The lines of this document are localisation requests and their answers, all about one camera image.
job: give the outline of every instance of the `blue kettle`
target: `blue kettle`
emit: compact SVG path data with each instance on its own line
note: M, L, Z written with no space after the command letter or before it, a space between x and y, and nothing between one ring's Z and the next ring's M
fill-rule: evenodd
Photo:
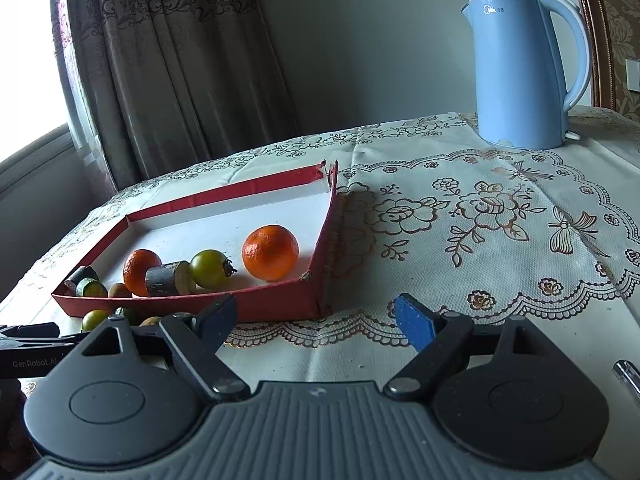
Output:
M578 46L569 91L552 12L567 20ZM578 7L570 0L468 0L462 13L474 33L479 135L526 150L579 138L567 132L568 113L589 83L591 48Z

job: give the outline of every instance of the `kettle spout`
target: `kettle spout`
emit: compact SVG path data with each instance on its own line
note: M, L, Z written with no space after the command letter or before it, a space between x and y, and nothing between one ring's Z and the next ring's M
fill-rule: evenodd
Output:
M469 25L471 25L473 27L474 24L471 21L471 8L469 7L469 4L465 4L465 6L462 7L462 11L461 12L462 12L463 16L466 18L466 20L469 22Z

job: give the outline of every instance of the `tablecloth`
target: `tablecloth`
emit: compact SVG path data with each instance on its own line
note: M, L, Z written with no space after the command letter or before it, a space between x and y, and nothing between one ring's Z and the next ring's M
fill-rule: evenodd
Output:
M640 364L640 124L572 110L581 140L508 150L482 140L473 114L448 113L317 134L204 162L140 183L92 211L0 304L0 322L54 320L50 298L79 257L124 214L212 187L338 160L339 213L326 302L333 314L244 324L218 352L245 381L375 380L415 351L392 300L480 323L523 314L603 391L610 424L596 456L615 478L640 477L640 408L614 378Z

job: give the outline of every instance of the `white wall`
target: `white wall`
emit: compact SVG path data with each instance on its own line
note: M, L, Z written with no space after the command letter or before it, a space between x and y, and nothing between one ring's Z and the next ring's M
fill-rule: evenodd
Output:
M0 301L95 205L73 146L0 194Z
M465 2L260 0L302 132L475 110ZM559 25L572 83L574 40Z

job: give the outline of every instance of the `mandarin orange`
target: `mandarin orange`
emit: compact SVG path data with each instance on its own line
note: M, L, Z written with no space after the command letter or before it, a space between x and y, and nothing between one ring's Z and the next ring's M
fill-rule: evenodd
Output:
M293 269L298 252L298 241L291 231L281 225L265 225L242 244L242 262L255 278L276 282Z
M136 296L147 297L149 294L145 285L146 272L151 267L159 265L162 265L162 261L155 252L148 249L136 249L124 262L124 267L122 268L124 284Z

